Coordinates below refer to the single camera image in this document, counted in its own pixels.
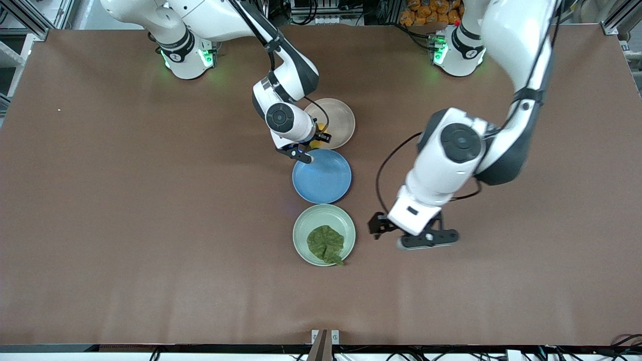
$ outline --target black joint cap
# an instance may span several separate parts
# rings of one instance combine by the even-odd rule
[[[446,156],[455,163],[471,161],[482,151],[479,135],[461,123],[445,126],[441,133],[441,142]]]
[[[294,112],[289,106],[276,103],[265,112],[265,121],[268,123],[268,127],[275,132],[289,132],[294,125]]]

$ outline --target metal frame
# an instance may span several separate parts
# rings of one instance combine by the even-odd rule
[[[600,25],[604,35],[626,33],[630,29],[620,28],[623,24],[635,25],[642,15],[642,0],[626,0],[615,8]]]

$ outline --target green indicator light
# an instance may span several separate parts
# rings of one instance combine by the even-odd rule
[[[202,51],[201,49],[198,50],[198,54],[201,57],[201,60],[203,60],[203,65],[205,67],[211,67],[214,65],[214,62],[212,61],[212,57],[206,57],[206,55],[209,54],[208,51]]]
[[[447,52],[448,52],[448,44],[444,44],[444,46],[442,46],[442,48],[435,53],[435,64],[443,63],[444,57],[446,57]]]
[[[162,55],[163,60],[165,60],[165,66],[169,69],[169,62],[167,61],[167,57],[165,56],[165,53],[160,51],[160,54]]]

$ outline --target black cable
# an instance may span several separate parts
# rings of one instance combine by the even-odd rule
[[[9,12],[6,11],[2,6],[0,6],[0,24],[2,24],[6,17],[9,15]]]
[[[475,178],[475,183],[477,183],[477,190],[476,191],[472,192],[471,194],[462,195],[460,197],[453,197],[453,198],[451,198],[450,202],[454,202],[456,200],[462,200],[462,199],[474,197],[474,196],[480,194],[482,192],[482,184],[479,182],[479,180],[477,178]],[[503,358],[495,358],[495,359],[496,360],[504,360]]]
[[[390,152],[390,154],[388,154],[388,157],[386,157],[383,163],[381,163],[381,166],[379,166],[379,170],[377,171],[377,176],[374,179],[374,189],[377,192],[377,199],[379,200],[379,204],[381,204],[381,208],[383,208],[383,211],[385,213],[388,213],[388,207],[386,207],[386,204],[383,202],[383,198],[381,198],[381,191],[379,190],[379,178],[381,177],[381,172],[383,171],[383,167],[386,166],[386,163],[390,160],[390,158],[392,158],[393,155],[395,155],[395,153],[397,153],[399,149],[401,149],[404,145],[408,144],[408,142],[410,142],[412,139],[419,137],[422,133],[423,132],[413,134],[411,137],[404,140],[400,145],[397,146],[397,148],[395,148],[392,152]],[[433,361],[437,361],[437,359],[440,358],[441,356],[443,356],[443,354],[438,356]]]
[[[294,0],[290,0],[290,10],[292,9],[292,1],[294,1]],[[309,12],[308,12],[308,15],[306,16],[306,18],[302,22],[296,22],[296,21],[292,20],[292,18],[290,17],[290,22],[292,24],[308,25],[309,23],[311,23],[315,19],[315,17],[317,17],[317,10],[318,10],[318,2],[317,2],[317,0],[308,0],[308,1],[310,3],[310,9],[309,9]]]
[[[363,17],[363,10],[361,11],[361,15],[357,18],[357,22],[354,23],[355,26],[359,25],[359,20]]]
[[[270,70],[274,71],[274,53],[269,52],[268,57],[270,57]]]
[[[394,26],[395,28],[405,32],[410,37],[410,40],[412,40],[418,47],[420,47],[422,49],[425,49],[425,50],[438,50],[438,48],[436,48],[434,46],[426,46],[424,44],[421,44],[419,41],[417,41],[417,39],[415,39],[415,37],[420,38],[420,39],[429,39],[430,36],[428,36],[428,35],[424,35],[424,34],[415,33],[413,31],[410,31],[407,27],[405,27],[403,25],[400,25],[400,24],[397,24],[396,22],[386,22],[383,25],[391,25],[391,26]]]
[[[489,355],[489,354],[487,354],[487,353],[484,353],[483,355],[484,355],[484,356],[486,356],[486,357],[488,357],[488,358],[492,358],[493,360],[502,360],[502,361],[506,361],[506,356],[490,356],[490,355]]]
[[[406,361],[410,361],[410,359],[408,357],[406,357],[406,355],[404,355],[404,354],[402,354],[400,352],[391,353],[390,356],[388,356],[388,358],[386,358],[386,361],[390,361],[390,359],[395,355],[399,355],[399,356],[403,357],[404,359],[406,359]]]
[[[321,111],[323,112],[323,115],[325,115],[325,126],[323,127],[323,129],[319,130],[319,132],[321,132],[321,133],[325,132],[325,130],[327,129],[327,126],[330,125],[330,117],[327,116],[327,113],[325,112],[325,109],[321,108],[321,106],[319,104],[317,104],[314,100],[308,98],[307,96],[304,96],[303,98],[305,100],[309,101],[310,103],[316,105],[317,108],[321,109]]]
[[[564,6],[565,2],[566,2],[566,0],[562,0],[561,6]],[[556,12],[557,12],[557,9],[555,9],[553,11],[553,14],[551,15],[550,19],[548,20],[547,29],[551,28],[551,25],[553,24],[553,19],[555,18]],[[551,54],[553,53],[553,45],[555,45],[555,40],[557,40],[556,38],[557,38],[557,31],[558,31],[559,26],[560,26],[560,18],[561,17],[557,17],[557,23],[555,25],[555,31],[553,32],[553,39],[551,40]],[[542,51],[544,50],[544,44],[546,43],[546,38],[547,38],[547,36],[544,36],[544,38],[542,39],[542,42],[539,44],[539,48],[537,49],[537,56],[535,56],[535,60],[533,61],[533,66],[530,68],[530,73],[528,74],[528,78],[526,78],[526,84],[524,85],[524,87],[528,87],[528,83],[530,83],[530,79],[533,77],[533,74],[535,73],[535,67],[537,65],[537,61],[539,60],[539,57],[542,55]],[[520,100],[521,99],[515,99],[513,101],[513,103],[515,103],[516,101],[520,101]],[[518,108],[519,108],[519,104],[515,105],[515,107],[513,108],[513,111],[510,112],[510,115],[506,119],[506,122],[504,122],[504,125],[508,124],[515,117],[515,114],[517,114]]]
[[[405,32],[408,35],[412,35],[414,37],[418,37],[418,38],[422,38],[422,39],[430,38],[429,35],[415,33],[414,31],[410,31],[407,27],[405,27],[405,26],[403,26],[401,24],[397,24],[396,22],[385,22],[382,25],[384,25],[384,26],[394,26],[395,28]]]
[[[161,352],[167,352],[167,348],[163,345],[156,346],[152,355],[150,356],[150,361],[159,361],[161,358]]]
[[[626,337],[626,338],[624,338],[623,340],[618,341],[618,342],[616,342],[616,343],[612,344],[612,345],[611,345],[611,347],[612,347],[612,348],[614,348],[614,347],[618,347],[618,346],[620,346],[620,345],[622,345],[622,344],[625,344],[625,343],[627,343],[628,341],[631,341],[631,340],[636,339],[636,338],[638,338],[638,337],[642,337],[642,333],[635,333],[635,334],[633,334],[633,335],[631,335],[631,336],[629,336],[629,337]]]

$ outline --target light green plate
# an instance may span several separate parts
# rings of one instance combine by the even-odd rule
[[[341,257],[341,260],[345,260],[354,247],[356,231],[350,216],[344,210],[332,204],[317,204],[301,213],[294,223],[294,230],[292,231],[294,248],[297,249],[297,252],[304,260],[313,265],[333,265],[334,263],[326,263],[320,260],[308,248],[308,235],[321,225],[329,225],[343,236],[343,250],[339,252],[339,257]]]

